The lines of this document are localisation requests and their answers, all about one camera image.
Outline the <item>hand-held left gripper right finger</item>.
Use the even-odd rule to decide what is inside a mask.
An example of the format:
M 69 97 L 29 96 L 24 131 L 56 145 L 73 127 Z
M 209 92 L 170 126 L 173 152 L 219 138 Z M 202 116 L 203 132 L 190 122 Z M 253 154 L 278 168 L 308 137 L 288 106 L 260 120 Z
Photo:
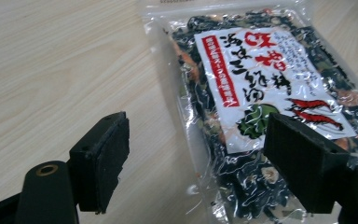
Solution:
M 337 180 L 349 160 L 346 150 L 296 119 L 271 113 L 263 154 L 307 211 L 332 211 Z

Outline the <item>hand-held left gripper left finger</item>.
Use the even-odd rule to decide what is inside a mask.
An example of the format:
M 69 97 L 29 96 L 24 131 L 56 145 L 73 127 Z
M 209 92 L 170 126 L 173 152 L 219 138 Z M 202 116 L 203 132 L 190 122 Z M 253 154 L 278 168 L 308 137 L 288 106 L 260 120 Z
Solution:
M 125 112 L 100 119 L 69 151 L 75 201 L 82 212 L 104 214 L 130 153 Z

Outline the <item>clear packet of dried seaweed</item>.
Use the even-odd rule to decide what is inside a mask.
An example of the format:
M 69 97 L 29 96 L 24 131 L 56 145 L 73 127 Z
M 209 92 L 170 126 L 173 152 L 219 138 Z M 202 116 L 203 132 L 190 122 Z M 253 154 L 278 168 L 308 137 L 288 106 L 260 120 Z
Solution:
M 140 0 L 171 77 L 204 224 L 358 224 L 358 79 L 314 28 L 310 0 Z M 311 213 L 263 154 L 269 115 L 349 153 L 328 214 Z

